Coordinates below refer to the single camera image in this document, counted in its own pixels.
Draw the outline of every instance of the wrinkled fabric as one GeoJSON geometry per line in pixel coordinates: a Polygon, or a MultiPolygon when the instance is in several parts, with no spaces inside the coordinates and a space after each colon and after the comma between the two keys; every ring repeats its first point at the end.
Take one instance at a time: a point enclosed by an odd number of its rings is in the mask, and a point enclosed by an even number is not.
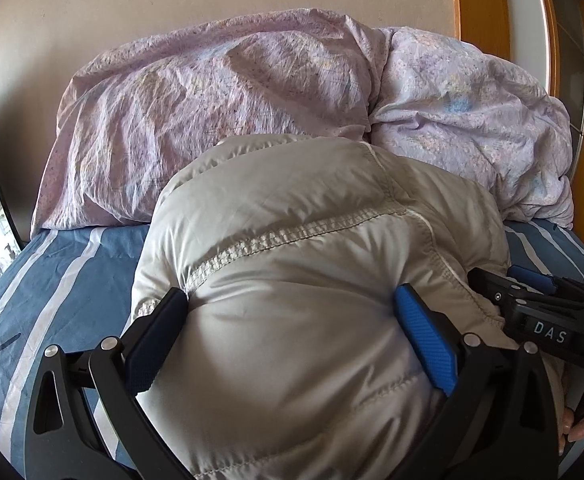
{"type": "Polygon", "coordinates": [[[371,140],[481,183],[503,218],[571,225],[567,115],[524,70],[437,34],[299,9],[134,41],[80,70],[32,234],[149,222],[177,171],[263,133],[371,140]]]}
{"type": "Polygon", "coordinates": [[[439,34],[396,29],[370,122],[375,146],[478,182],[503,219],[571,229],[569,117],[519,66],[439,34]]]}
{"type": "MultiPolygon", "coordinates": [[[[475,266],[509,266],[478,184],[364,142],[227,139],[158,200],[131,317],[172,286],[189,314],[138,401],[199,480],[387,478],[441,400],[393,315],[396,287],[517,347],[468,286],[475,266]]],[[[560,364],[546,368],[560,416],[560,364]]]]}

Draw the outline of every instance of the puffer jacket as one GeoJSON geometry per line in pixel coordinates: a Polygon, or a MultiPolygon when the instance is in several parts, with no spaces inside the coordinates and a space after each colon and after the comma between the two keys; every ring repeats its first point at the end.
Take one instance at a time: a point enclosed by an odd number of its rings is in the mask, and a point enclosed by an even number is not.
{"type": "Polygon", "coordinates": [[[138,400],[198,479],[384,479],[440,400],[394,290],[516,348],[466,278],[508,264],[494,199],[469,180],[347,139],[232,137],[156,206],[132,314],[171,286],[190,313],[138,400]]]}

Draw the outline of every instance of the blue gripper pad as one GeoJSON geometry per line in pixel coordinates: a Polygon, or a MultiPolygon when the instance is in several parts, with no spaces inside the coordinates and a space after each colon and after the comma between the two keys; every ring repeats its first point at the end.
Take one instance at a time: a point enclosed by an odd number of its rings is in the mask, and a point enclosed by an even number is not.
{"type": "Polygon", "coordinates": [[[556,292],[556,285],[554,285],[552,277],[541,274],[540,272],[525,269],[518,265],[512,265],[507,269],[507,275],[520,283],[534,287],[541,294],[550,296],[556,292]]]}
{"type": "Polygon", "coordinates": [[[428,309],[409,283],[394,292],[394,316],[432,385],[449,397],[458,382],[460,333],[447,316],[428,309]]]}

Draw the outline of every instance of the blue striped bed sheet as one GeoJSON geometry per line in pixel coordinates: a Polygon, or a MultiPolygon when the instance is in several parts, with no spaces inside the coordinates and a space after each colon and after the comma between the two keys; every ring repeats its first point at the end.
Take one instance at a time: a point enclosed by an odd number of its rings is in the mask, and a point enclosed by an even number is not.
{"type": "MultiPolygon", "coordinates": [[[[148,226],[39,234],[0,280],[0,449],[23,473],[24,428],[46,346],[93,348],[123,332],[134,270],[148,226]]],[[[512,263],[584,282],[584,245],[547,221],[506,222],[512,263]]],[[[104,441],[130,464],[93,391],[88,402],[104,441]]]]}

